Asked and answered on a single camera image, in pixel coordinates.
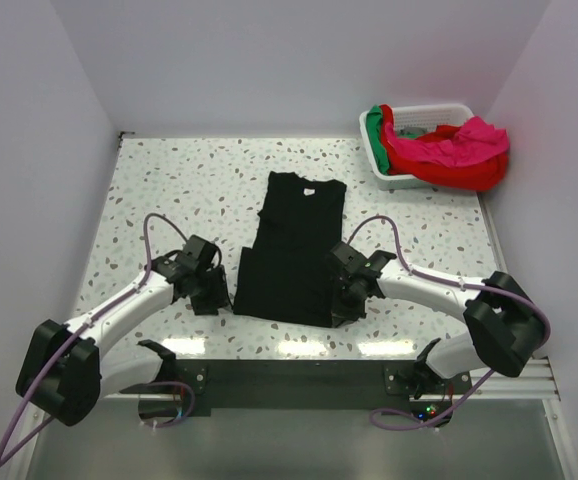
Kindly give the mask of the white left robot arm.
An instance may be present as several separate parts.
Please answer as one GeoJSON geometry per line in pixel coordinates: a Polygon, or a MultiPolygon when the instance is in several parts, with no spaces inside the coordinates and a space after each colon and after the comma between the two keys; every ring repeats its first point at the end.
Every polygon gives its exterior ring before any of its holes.
{"type": "Polygon", "coordinates": [[[216,315],[230,305],[220,248],[196,235],[180,250],[150,257],[144,274],[118,294],[59,324],[46,320],[34,331],[16,386],[66,426],[82,421],[98,400],[137,385],[154,392],[179,390],[175,354],[153,340],[119,362],[105,356],[131,330],[180,299],[195,315],[216,315]]]}

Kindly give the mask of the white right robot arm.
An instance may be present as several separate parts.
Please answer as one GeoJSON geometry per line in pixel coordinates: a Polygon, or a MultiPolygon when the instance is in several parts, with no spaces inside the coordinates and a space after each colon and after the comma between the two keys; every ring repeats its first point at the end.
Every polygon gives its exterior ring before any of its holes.
{"type": "Polygon", "coordinates": [[[332,316],[342,324],[365,317],[367,300],[379,298],[419,304],[466,326],[462,335],[432,340],[396,372],[416,397],[479,368],[516,378],[551,333],[545,315],[501,271],[484,279],[443,274],[391,252],[364,256],[345,242],[333,247],[326,264],[333,275],[332,316]]]}

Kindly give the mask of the black t shirt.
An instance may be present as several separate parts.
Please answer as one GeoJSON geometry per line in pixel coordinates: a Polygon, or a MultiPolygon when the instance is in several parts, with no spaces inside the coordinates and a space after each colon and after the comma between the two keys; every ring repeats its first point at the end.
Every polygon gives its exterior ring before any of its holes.
{"type": "Polygon", "coordinates": [[[253,245],[241,250],[233,312],[332,328],[326,255],[341,240],[347,186],[272,172],[253,245]],[[305,196],[310,188],[315,194],[305,196]]]}

